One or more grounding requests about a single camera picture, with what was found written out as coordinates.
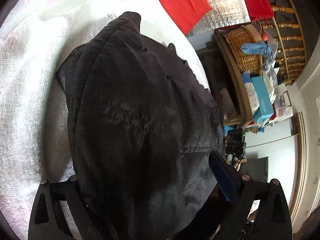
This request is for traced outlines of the red pillow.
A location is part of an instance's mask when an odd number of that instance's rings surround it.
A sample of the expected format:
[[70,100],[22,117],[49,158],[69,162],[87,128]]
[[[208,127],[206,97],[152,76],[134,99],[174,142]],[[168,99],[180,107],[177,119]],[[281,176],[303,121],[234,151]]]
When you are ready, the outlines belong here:
[[159,0],[167,14],[187,35],[203,16],[211,11],[207,0]]

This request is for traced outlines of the blue cloth in basket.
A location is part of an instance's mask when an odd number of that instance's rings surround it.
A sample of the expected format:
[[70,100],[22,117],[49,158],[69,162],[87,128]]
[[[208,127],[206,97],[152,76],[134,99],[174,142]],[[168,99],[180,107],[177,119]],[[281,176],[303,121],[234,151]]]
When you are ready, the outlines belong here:
[[264,41],[258,41],[257,43],[244,43],[241,46],[241,51],[247,55],[261,55],[264,57],[273,55],[271,47]]

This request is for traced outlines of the silver foil insulation panel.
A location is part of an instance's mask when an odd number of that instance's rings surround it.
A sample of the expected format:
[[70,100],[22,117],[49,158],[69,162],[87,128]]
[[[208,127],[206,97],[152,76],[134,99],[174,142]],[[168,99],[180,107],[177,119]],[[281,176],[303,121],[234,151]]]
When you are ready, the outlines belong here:
[[193,27],[186,37],[209,30],[248,23],[250,18],[245,0],[207,0],[212,9]]

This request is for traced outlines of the wooden stair railing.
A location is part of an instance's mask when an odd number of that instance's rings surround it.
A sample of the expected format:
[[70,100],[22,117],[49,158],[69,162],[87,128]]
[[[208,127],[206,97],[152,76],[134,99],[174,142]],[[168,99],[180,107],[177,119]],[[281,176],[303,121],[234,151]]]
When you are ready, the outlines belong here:
[[286,85],[291,85],[302,74],[307,60],[305,35],[294,0],[269,0],[274,16],[263,22],[278,43],[276,63],[279,75]]

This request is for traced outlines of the wooden side table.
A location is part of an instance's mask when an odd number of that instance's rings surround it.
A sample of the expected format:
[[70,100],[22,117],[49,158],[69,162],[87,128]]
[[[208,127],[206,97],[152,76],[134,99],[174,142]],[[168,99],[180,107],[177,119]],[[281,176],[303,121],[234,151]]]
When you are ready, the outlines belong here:
[[244,43],[261,40],[253,25],[242,25],[234,29],[215,30],[203,49],[196,53],[203,64],[212,95],[221,110],[225,125],[245,128],[253,120],[249,97],[242,73],[252,76],[262,74],[261,55],[242,52]]

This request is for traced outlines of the black quilted jacket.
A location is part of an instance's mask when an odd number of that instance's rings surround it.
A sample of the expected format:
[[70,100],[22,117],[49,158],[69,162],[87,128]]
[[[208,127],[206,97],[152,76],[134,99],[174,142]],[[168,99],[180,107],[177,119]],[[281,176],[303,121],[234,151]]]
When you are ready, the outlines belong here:
[[125,12],[57,72],[81,193],[105,237],[168,239],[203,207],[223,148],[220,111],[173,46]]

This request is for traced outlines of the white bed blanket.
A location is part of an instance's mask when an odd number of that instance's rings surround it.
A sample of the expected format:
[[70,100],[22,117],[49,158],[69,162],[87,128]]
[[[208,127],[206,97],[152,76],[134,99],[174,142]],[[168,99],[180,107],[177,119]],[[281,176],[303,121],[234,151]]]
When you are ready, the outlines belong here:
[[89,42],[126,11],[141,15],[141,32],[173,43],[198,82],[208,81],[194,48],[159,0],[8,0],[1,25],[1,212],[27,239],[39,184],[73,174],[67,106],[55,72],[77,46]]

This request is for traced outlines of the white patterned tissue pack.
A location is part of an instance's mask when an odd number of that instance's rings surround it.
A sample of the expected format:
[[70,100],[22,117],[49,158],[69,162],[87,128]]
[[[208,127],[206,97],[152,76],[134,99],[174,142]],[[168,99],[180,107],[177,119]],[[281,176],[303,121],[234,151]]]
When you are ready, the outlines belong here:
[[244,83],[244,86],[245,86],[245,90],[248,95],[249,104],[251,107],[252,114],[255,115],[255,113],[257,112],[257,110],[259,108],[258,95],[255,91],[255,88],[254,88],[254,85],[252,82],[246,82],[246,83]]

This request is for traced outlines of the light blue cardboard box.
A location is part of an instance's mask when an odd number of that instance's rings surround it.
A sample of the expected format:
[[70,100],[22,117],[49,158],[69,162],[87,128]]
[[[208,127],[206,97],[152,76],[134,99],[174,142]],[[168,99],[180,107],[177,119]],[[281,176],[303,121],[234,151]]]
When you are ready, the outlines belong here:
[[265,122],[274,114],[268,90],[262,76],[252,77],[252,82],[259,101],[259,108],[253,115],[253,121],[256,123]]

